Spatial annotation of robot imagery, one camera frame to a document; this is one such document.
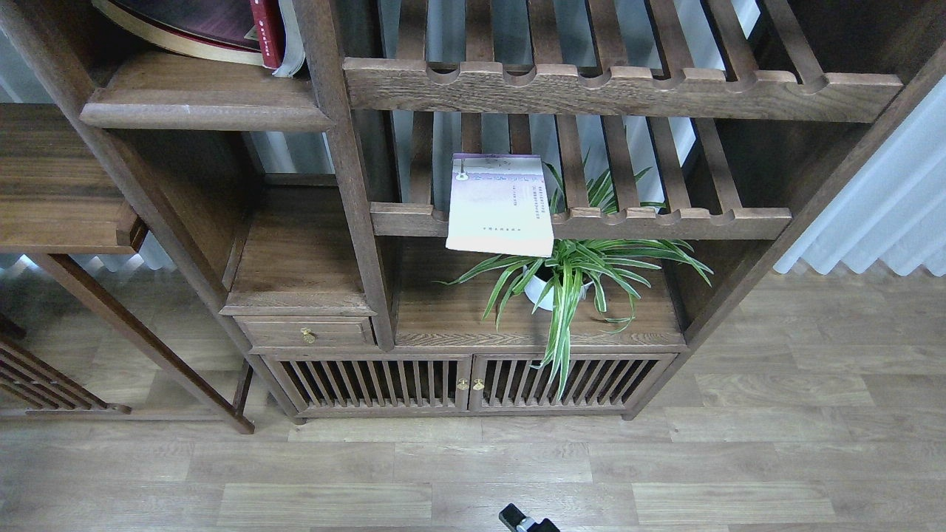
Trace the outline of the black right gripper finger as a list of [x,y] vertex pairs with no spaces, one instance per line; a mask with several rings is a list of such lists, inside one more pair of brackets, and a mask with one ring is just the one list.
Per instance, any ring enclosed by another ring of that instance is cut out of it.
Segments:
[[548,518],[541,522],[525,515],[514,504],[507,505],[499,512],[500,521],[511,532],[560,532],[560,529]]

